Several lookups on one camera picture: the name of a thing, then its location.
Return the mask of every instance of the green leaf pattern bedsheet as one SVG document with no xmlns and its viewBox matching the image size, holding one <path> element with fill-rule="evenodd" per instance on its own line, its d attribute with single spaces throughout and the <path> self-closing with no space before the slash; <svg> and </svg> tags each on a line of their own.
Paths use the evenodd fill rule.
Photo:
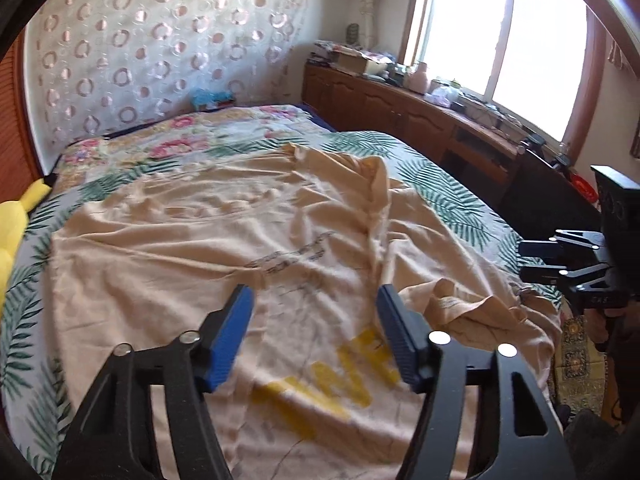
<svg viewBox="0 0 640 480">
<path fill-rule="evenodd" d="M 322 128 L 300 135 L 247 140 L 235 137 L 205 150 L 205 158 L 224 158 L 277 148 L 288 142 L 328 152 L 382 157 L 390 175 L 415 188 L 444 223 L 490 260 L 517 272 L 526 258 L 517 255 L 520 237 L 481 200 L 452 176 L 401 141 L 378 132 L 330 133 Z M 50 478 L 60 445 L 71 422 L 64 373 L 57 357 L 52 320 L 47 312 L 47 260 L 51 235 L 76 208 L 103 200 L 143 174 L 171 171 L 180 157 L 148 161 L 130 170 L 107 174 L 52 197 L 33 214 L 8 284 L 0 324 L 0 392 L 14 442 L 33 468 Z M 553 287 L 536 286 L 558 307 Z"/>
</svg>

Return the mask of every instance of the blue gripper pad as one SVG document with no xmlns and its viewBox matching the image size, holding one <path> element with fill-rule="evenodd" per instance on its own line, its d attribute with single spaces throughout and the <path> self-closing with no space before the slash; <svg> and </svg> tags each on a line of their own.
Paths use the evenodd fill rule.
<svg viewBox="0 0 640 480">
<path fill-rule="evenodd" d="M 378 317 L 391 346 L 402 380 L 416 393 L 423 393 L 420 376 L 420 352 L 428 347 L 431 332 L 421 314 L 408 310 L 393 285 L 383 285 L 376 299 Z"/>
<path fill-rule="evenodd" d="M 214 313 L 226 314 L 226 317 L 208 348 L 209 366 L 201 376 L 206 392 L 215 392 L 229 378 L 253 309 L 253 291 L 248 286 L 238 285 L 225 308 Z"/>
</svg>

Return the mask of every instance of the clutter on dresser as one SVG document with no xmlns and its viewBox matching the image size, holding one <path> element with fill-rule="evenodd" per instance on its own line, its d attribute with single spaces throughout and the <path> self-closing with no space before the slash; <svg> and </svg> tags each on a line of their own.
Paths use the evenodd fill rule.
<svg viewBox="0 0 640 480">
<path fill-rule="evenodd" d="M 318 56 L 318 54 L 315 54 L 313 52 L 309 54 L 309 57 L 306 58 L 306 62 L 309 63 L 309 65 L 314 65 L 314 66 L 325 66 L 325 67 L 331 66 L 331 62 L 329 62 L 327 58 Z"/>
<path fill-rule="evenodd" d="M 351 45 L 351 46 L 357 45 L 359 37 L 360 37 L 360 25 L 358 25 L 357 23 L 351 23 L 351 25 L 347 27 L 347 36 L 346 36 L 347 45 Z"/>
<path fill-rule="evenodd" d="M 326 60 L 329 66 L 349 75 L 380 75 L 394 60 L 385 55 L 334 41 L 316 41 L 312 55 L 313 64 L 320 64 L 317 58 Z"/>
<path fill-rule="evenodd" d="M 368 79 L 369 81 L 375 81 L 376 83 L 386 83 L 388 77 L 382 77 L 379 75 L 373 75 L 373 74 L 362 74 L 364 79 Z"/>
<path fill-rule="evenodd" d="M 469 119 L 492 129 L 509 142 L 519 144 L 529 135 L 517 118 L 501 112 L 495 105 L 482 102 L 467 94 L 461 95 L 458 102 L 464 105 L 465 115 Z"/>
<path fill-rule="evenodd" d="M 459 114 L 465 114 L 466 107 L 465 105 L 460 104 L 459 102 L 451 103 L 451 110 Z"/>
<path fill-rule="evenodd" d="M 389 78 L 392 79 L 399 88 L 404 88 L 404 79 L 406 78 L 406 66 L 400 63 L 394 63 L 389 67 Z"/>
<path fill-rule="evenodd" d="M 426 94 L 431 83 L 428 74 L 429 67 L 426 63 L 420 62 L 412 67 L 409 75 L 404 79 L 404 87 L 417 94 Z"/>
<path fill-rule="evenodd" d="M 441 84 L 431 94 L 425 94 L 425 99 L 443 108 L 451 108 L 453 103 L 457 103 L 462 95 L 460 83 L 453 80 L 450 84 Z"/>
</svg>

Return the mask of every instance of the metal screw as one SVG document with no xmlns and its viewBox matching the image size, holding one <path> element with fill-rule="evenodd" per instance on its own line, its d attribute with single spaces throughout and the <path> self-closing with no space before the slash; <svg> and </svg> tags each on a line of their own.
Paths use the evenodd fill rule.
<svg viewBox="0 0 640 480">
<path fill-rule="evenodd" d="M 507 343 L 498 346 L 498 352 L 500 352 L 505 357 L 516 357 L 516 355 L 518 355 L 518 350 L 516 350 L 516 347 Z"/>
<path fill-rule="evenodd" d="M 193 344 L 196 341 L 200 341 L 200 334 L 195 330 L 189 330 L 180 336 L 180 342 L 185 345 Z"/>
<path fill-rule="evenodd" d="M 451 343 L 451 336 L 446 332 L 431 332 L 429 334 L 429 341 L 436 345 L 448 345 Z"/>
<path fill-rule="evenodd" d="M 120 343 L 116 348 L 113 349 L 113 355 L 116 357 L 124 357 L 127 354 L 133 352 L 133 346 L 129 343 Z"/>
</svg>

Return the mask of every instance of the window frame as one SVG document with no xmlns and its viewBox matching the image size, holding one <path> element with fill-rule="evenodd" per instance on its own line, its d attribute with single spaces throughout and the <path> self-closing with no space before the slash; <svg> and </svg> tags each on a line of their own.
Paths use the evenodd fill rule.
<svg viewBox="0 0 640 480">
<path fill-rule="evenodd" d="M 593 119 L 595 105 L 600 94 L 600 83 L 602 81 L 602 73 L 604 72 L 606 32 L 599 20 L 589 10 L 589 7 L 585 5 L 587 12 L 587 38 L 582 77 L 578 86 L 574 108 L 572 109 L 571 117 L 564 131 L 564 136 L 562 140 L 557 140 L 526 118 L 493 101 L 511 31 L 514 1 L 515 0 L 506 0 L 505 3 L 505 19 L 502 21 L 502 27 L 500 28 L 494 65 L 484 94 L 478 94 L 467 88 L 463 88 L 463 91 L 482 101 L 493 104 L 501 111 L 516 117 L 524 126 L 540 134 L 546 140 L 549 148 L 554 152 L 560 153 L 563 151 L 575 162 L 586 140 L 589 127 L 591 126 L 591 120 Z M 433 0 L 410 0 L 405 34 L 399 56 L 399 59 L 405 64 L 412 65 L 416 60 L 424 57 L 431 23 L 433 21 L 433 13 Z M 414 37 L 417 36 L 413 44 L 410 40 L 412 35 Z"/>
</svg>

